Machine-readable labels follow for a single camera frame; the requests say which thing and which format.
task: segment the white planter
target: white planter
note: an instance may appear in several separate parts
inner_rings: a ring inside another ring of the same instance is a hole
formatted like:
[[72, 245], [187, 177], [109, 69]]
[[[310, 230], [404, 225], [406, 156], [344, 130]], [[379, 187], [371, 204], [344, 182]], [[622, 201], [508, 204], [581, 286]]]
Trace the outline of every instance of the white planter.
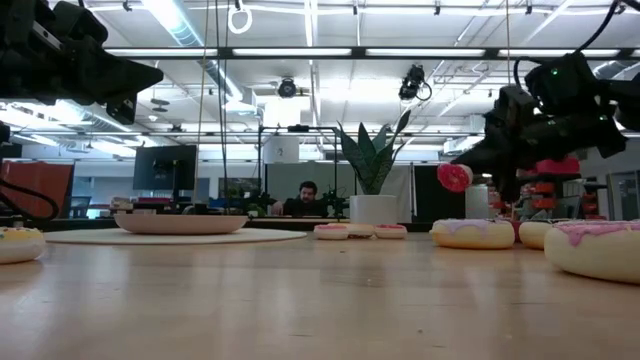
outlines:
[[355, 195], [349, 200], [352, 224], [390, 225], [398, 222], [396, 197], [392, 195]]

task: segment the plush donut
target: plush donut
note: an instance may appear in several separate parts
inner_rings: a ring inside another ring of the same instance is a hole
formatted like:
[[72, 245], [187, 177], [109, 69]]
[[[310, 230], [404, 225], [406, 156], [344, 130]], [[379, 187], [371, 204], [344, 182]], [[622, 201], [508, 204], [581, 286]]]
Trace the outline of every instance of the plush donut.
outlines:
[[438, 220], [430, 234], [436, 244], [459, 249], [508, 249], [515, 241], [513, 226], [502, 220]]
[[316, 225], [313, 233], [318, 240], [347, 240], [349, 230], [344, 225]]
[[374, 229], [378, 239], [404, 239], [407, 228], [402, 225], [377, 225]]
[[520, 225], [518, 235], [524, 246], [530, 249], [544, 250], [544, 236], [553, 224], [571, 221], [570, 219], [530, 220]]
[[37, 229], [0, 228], [0, 264], [33, 260], [45, 247], [44, 236]]
[[570, 273], [640, 284], [640, 223], [559, 223], [545, 236], [544, 254]]
[[349, 239], [368, 239], [373, 236], [373, 225], [348, 224]]
[[473, 181], [473, 171], [466, 165], [441, 164], [437, 169], [438, 180], [452, 192], [463, 192]]

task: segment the snake plant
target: snake plant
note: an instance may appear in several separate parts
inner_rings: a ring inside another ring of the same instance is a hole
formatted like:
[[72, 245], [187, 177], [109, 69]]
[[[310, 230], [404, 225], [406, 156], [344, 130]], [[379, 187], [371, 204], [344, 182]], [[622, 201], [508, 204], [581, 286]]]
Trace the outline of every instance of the snake plant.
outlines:
[[395, 151], [393, 149], [396, 137], [409, 122], [410, 114], [411, 111], [402, 114], [395, 131], [385, 125], [373, 139], [369, 137], [367, 129], [360, 123], [357, 142], [344, 132], [342, 124], [338, 124], [340, 129], [335, 131], [340, 136], [342, 153], [353, 167], [365, 195], [380, 194], [382, 184], [389, 175], [396, 156], [405, 145], [402, 143]]

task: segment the man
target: man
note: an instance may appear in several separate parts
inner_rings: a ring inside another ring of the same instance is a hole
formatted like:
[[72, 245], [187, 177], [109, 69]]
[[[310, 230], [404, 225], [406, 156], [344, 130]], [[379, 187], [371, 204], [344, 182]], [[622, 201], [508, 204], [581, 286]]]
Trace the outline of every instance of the man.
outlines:
[[327, 216], [326, 205], [316, 200], [318, 187], [313, 181], [305, 181], [300, 184], [298, 192], [298, 197], [295, 199], [287, 199], [284, 204], [281, 201], [274, 203], [271, 206], [271, 214], [276, 216], [289, 215], [293, 217]]

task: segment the hair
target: hair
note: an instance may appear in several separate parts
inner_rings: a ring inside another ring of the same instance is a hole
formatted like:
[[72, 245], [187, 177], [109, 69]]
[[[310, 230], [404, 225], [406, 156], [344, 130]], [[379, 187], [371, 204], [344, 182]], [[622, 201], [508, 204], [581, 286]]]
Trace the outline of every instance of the hair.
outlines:
[[300, 189], [298, 189], [298, 192], [302, 191], [303, 188], [312, 189], [314, 195], [318, 193], [318, 187], [316, 186], [316, 183], [314, 183], [313, 181], [305, 181], [302, 184], [300, 184]]

